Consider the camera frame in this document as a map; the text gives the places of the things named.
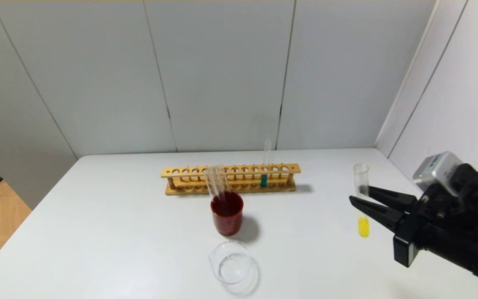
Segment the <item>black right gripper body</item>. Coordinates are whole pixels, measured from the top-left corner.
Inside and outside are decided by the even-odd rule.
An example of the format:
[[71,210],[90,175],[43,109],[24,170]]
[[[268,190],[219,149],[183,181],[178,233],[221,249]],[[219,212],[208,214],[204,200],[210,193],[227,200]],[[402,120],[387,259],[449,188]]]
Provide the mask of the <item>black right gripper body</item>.
[[423,197],[415,202],[396,228],[393,237],[395,260],[409,267],[420,250],[427,250],[462,268],[477,268],[477,247],[451,230],[438,225],[448,202]]

